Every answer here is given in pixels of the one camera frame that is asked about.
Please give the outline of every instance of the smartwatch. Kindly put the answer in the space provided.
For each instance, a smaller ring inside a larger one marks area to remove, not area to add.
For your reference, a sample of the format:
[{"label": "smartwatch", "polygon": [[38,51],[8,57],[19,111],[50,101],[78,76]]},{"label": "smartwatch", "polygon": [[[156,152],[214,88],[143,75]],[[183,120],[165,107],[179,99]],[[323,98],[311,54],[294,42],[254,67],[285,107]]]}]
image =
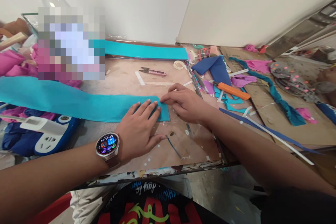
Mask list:
[{"label": "smartwatch", "polygon": [[120,164],[118,150],[120,138],[115,132],[108,132],[102,135],[96,144],[96,154],[100,156],[110,168]]}]

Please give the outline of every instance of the black t-shirt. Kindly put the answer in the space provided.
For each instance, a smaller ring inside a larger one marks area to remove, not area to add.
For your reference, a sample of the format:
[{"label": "black t-shirt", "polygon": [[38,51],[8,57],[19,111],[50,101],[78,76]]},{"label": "black t-shirt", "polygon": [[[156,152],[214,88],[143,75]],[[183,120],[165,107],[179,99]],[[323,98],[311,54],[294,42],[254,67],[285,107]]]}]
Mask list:
[{"label": "black t-shirt", "polygon": [[[104,212],[111,224],[224,223],[193,200],[155,182],[134,182],[114,194]],[[286,188],[274,191],[261,211],[261,223],[336,223],[336,198]]]}]

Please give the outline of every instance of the orange utility knife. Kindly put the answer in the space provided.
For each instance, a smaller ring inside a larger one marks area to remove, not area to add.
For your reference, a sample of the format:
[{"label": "orange utility knife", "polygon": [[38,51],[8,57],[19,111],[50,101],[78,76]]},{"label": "orange utility knife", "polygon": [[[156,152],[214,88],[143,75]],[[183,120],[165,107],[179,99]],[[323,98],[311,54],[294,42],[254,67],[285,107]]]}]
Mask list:
[{"label": "orange utility knife", "polygon": [[251,98],[251,96],[248,93],[244,93],[243,91],[240,91],[229,85],[226,85],[223,82],[213,82],[213,84],[216,85],[220,90],[223,90],[226,93],[238,96],[239,98],[243,100],[248,100]]}]

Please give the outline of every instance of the watch face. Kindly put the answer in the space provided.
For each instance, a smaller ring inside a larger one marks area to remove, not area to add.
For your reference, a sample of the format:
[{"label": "watch face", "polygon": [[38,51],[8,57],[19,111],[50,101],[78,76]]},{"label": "watch face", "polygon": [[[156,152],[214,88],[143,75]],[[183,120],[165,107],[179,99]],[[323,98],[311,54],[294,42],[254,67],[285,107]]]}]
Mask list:
[{"label": "watch face", "polygon": [[98,140],[96,150],[101,155],[110,154],[118,146],[118,141],[119,139],[116,134],[108,133]]}]

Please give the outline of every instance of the pink scissors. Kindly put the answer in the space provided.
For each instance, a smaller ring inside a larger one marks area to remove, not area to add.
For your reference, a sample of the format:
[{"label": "pink scissors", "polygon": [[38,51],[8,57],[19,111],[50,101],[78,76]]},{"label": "pink scissors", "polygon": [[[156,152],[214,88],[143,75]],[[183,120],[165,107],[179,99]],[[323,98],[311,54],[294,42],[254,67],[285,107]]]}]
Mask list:
[{"label": "pink scissors", "polygon": [[163,71],[158,71],[158,70],[153,70],[153,69],[150,69],[150,68],[145,68],[145,67],[142,67],[142,69],[144,70],[140,70],[140,72],[145,72],[147,74],[155,74],[155,75],[161,75],[161,76],[166,76],[167,74]]}]

